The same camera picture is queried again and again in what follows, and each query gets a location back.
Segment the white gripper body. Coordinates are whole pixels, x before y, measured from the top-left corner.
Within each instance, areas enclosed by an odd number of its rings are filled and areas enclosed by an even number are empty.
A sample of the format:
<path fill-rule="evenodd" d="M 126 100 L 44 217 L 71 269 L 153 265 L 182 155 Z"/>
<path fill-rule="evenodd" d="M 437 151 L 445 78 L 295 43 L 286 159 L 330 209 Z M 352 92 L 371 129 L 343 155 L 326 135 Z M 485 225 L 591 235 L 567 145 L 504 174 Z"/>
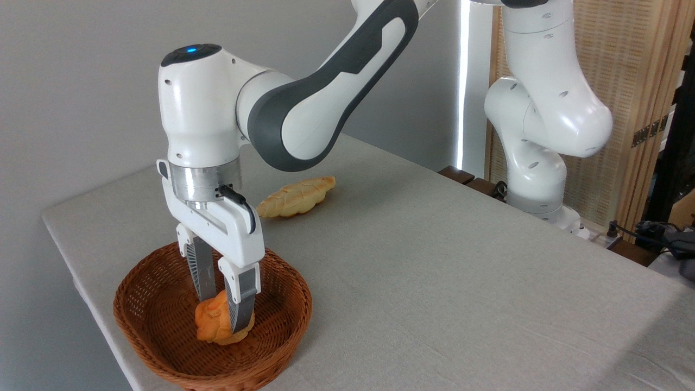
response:
<path fill-rule="evenodd" d="M 191 209 L 174 195 L 169 180 L 161 179 L 171 215 L 240 268 L 260 261 L 265 255 L 261 223 L 257 213 L 251 232 L 250 212 L 229 198 L 208 202 L 205 210 Z"/>

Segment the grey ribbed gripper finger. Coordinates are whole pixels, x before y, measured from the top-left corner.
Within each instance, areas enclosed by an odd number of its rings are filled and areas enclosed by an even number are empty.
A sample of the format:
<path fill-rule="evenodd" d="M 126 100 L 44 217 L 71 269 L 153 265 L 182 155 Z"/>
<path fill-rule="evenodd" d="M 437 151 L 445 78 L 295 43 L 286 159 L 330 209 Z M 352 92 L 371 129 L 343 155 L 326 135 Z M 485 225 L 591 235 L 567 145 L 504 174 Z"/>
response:
<path fill-rule="evenodd" d="M 255 296 L 261 292 L 259 263 L 239 267 L 231 260 L 219 259 L 218 267 L 224 275 L 232 332 L 240 332 L 250 324 Z"/>
<path fill-rule="evenodd" d="M 186 258 L 199 301 L 213 299 L 218 291 L 211 246 L 183 224 L 177 225 L 176 234 L 181 256 Z"/>

